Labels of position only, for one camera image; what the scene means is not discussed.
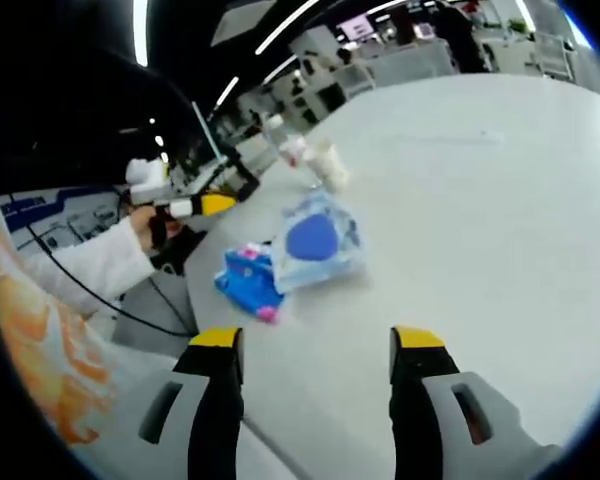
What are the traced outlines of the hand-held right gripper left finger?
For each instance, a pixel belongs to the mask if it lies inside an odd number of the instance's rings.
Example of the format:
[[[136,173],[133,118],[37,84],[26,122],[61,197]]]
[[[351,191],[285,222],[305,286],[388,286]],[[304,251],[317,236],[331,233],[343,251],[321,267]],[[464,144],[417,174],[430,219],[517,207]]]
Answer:
[[[193,337],[142,419],[138,435],[163,446],[177,479],[235,479],[241,421],[243,333],[213,328]]]

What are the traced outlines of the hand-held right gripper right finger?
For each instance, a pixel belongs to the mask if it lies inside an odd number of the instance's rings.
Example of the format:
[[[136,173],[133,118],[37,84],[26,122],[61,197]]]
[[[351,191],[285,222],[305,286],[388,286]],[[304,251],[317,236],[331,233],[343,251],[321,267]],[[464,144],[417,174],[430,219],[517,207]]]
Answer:
[[[389,417],[398,479],[537,479],[562,454],[536,442],[517,407],[461,371],[430,331],[390,333]]]

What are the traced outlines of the person's left hand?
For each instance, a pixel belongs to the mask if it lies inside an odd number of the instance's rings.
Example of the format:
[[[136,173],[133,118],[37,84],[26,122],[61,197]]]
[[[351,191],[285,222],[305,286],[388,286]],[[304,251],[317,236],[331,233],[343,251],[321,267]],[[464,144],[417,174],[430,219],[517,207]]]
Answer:
[[[153,248],[150,221],[156,215],[153,206],[144,205],[133,207],[129,210],[128,217],[143,251],[148,252]]]

